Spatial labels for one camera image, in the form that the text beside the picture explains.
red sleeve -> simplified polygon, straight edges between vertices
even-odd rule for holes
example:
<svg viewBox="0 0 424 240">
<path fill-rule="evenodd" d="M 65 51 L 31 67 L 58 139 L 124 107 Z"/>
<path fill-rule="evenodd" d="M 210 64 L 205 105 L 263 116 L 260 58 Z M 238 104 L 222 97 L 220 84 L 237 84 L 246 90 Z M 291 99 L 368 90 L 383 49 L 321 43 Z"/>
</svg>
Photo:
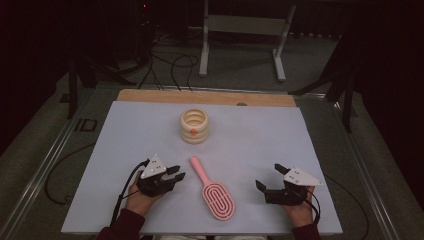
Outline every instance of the red sleeve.
<svg viewBox="0 0 424 240">
<path fill-rule="evenodd" d="M 318 228 L 316 224 L 309 224 L 303 227 L 293 228 L 292 232 L 296 240 L 319 240 Z"/>
<path fill-rule="evenodd" d="M 121 209 L 121 214 L 111 227 L 103 228 L 97 240 L 139 240 L 139 232 L 144 224 L 144 217 L 128 209 Z"/>
</svg>

robotic hand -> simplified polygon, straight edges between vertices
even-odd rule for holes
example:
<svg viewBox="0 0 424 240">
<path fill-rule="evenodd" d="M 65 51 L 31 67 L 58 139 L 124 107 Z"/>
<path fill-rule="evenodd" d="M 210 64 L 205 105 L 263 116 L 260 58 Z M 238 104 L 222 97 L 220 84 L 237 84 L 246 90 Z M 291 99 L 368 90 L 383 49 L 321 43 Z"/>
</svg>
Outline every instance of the robotic hand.
<svg viewBox="0 0 424 240">
<path fill-rule="evenodd" d="M 177 173 L 180 170 L 180 166 L 166 168 L 157 156 L 154 156 L 152 160 L 147 159 L 141 165 L 145 169 L 137 179 L 137 187 L 142 194 L 149 197 L 155 197 L 172 191 L 175 184 L 182 181 L 185 176 L 185 173 L 180 173 L 174 178 L 162 179 L 165 174 L 172 175 Z"/>
<path fill-rule="evenodd" d="M 275 164 L 275 170 L 285 175 L 283 181 L 285 188 L 281 190 L 270 190 L 256 180 L 256 187 L 264 193 L 266 203 L 286 206 L 299 205 L 306 200 L 308 193 L 307 186 L 323 185 L 321 181 L 296 167 L 287 169 L 280 164 Z"/>
</svg>

stacked wooden rings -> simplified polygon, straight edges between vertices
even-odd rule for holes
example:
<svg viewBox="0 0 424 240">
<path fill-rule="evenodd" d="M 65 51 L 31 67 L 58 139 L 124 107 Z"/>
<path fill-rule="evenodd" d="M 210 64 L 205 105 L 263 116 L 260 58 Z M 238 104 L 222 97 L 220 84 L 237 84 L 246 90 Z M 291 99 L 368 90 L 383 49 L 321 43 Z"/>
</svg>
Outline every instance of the stacked wooden rings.
<svg viewBox="0 0 424 240">
<path fill-rule="evenodd" d="M 190 144 L 199 144 L 208 137 L 208 114 L 200 109 L 189 109 L 181 114 L 181 138 Z"/>
</svg>

hand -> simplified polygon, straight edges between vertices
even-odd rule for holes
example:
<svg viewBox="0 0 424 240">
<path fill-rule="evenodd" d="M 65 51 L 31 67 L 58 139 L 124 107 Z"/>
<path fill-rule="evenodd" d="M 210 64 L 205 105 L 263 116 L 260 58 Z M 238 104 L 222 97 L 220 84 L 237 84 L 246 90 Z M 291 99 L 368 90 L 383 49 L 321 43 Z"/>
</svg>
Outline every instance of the hand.
<svg viewBox="0 0 424 240">
<path fill-rule="evenodd" d="M 314 192 L 314 189 L 315 187 L 307 188 L 308 194 L 306 199 L 308 199 L 309 202 L 312 202 L 312 193 Z M 281 207 L 286 211 L 295 228 L 303 227 L 314 222 L 312 217 L 312 207 L 306 202 L 302 202 L 295 206 L 281 205 Z"/>
<path fill-rule="evenodd" d="M 131 194 L 127 198 L 127 203 L 125 204 L 125 208 L 133 211 L 141 216 L 145 216 L 153 204 L 159 200 L 163 195 L 148 197 L 142 194 L 137 187 L 137 180 L 140 177 L 141 172 L 137 172 L 137 176 L 133 184 L 128 188 L 128 194 Z"/>
</svg>

white tabletop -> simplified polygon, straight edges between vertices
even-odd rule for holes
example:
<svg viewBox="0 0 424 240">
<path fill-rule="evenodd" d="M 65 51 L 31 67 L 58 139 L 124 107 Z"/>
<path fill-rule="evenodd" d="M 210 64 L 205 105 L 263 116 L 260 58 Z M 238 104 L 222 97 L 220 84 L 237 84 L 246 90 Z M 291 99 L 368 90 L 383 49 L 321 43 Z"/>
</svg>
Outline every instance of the white tabletop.
<svg viewBox="0 0 424 240">
<path fill-rule="evenodd" d="M 209 137 L 199 145 L 187 144 L 179 135 L 180 114 L 190 108 L 209 115 Z M 153 206 L 143 234 L 290 233 L 289 219 L 279 206 L 265 203 L 255 180 L 271 189 L 283 188 L 283 175 L 274 170 L 279 163 L 325 182 L 299 108 L 114 102 L 62 232 L 91 234 L 108 226 L 131 171 L 155 154 L 167 167 L 181 166 L 186 176 Z M 203 183 L 189 163 L 193 155 L 212 181 L 228 189 L 235 202 L 231 219 L 220 221 L 210 213 L 202 197 Z M 341 233 L 327 186 L 316 187 L 314 193 L 321 205 L 320 233 Z"/>
</svg>

